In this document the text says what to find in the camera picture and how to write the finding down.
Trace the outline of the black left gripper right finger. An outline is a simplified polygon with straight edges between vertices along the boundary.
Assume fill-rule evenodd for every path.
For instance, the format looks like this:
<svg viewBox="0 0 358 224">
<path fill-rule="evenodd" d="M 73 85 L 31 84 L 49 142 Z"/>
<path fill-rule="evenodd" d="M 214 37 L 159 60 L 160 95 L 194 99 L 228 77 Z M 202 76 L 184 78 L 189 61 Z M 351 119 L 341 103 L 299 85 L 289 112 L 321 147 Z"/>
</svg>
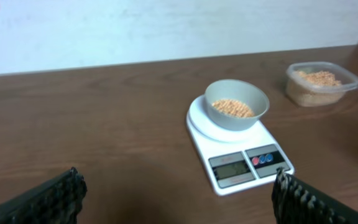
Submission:
<svg viewBox="0 0 358 224">
<path fill-rule="evenodd" d="M 288 174 L 282 167 L 272 190 L 277 224 L 358 224 L 358 212 Z"/>
</svg>

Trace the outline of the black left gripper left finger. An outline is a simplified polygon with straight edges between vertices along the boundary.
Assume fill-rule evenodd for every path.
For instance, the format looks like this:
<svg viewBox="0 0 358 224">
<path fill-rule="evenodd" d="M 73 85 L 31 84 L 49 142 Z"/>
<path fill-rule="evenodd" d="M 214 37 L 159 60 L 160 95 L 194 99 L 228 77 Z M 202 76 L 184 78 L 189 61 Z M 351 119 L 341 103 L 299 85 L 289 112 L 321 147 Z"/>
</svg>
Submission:
<svg viewBox="0 0 358 224">
<path fill-rule="evenodd" d="M 0 204 L 0 223 L 76 224 L 88 189 L 75 167 Z"/>
</svg>

